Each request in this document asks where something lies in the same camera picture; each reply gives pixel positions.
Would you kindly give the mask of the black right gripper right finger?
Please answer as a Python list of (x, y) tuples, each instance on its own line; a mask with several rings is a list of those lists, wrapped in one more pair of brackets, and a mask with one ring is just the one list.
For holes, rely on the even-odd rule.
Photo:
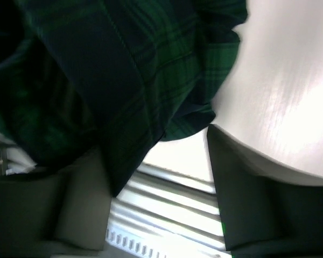
[(323, 257), (323, 187), (258, 175), (213, 125), (207, 142), (226, 250), (233, 257)]

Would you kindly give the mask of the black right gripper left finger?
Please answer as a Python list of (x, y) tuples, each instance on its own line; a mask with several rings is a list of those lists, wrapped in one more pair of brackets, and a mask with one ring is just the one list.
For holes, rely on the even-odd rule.
[(99, 148), (60, 170), (0, 176), (0, 257), (97, 255), (110, 206)]

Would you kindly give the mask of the green plaid skirt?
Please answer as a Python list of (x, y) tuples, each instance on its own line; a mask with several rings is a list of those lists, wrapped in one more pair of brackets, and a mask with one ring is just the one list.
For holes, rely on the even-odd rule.
[(214, 119), (245, 1), (0, 1), (0, 133), (41, 166), (102, 147), (113, 195)]

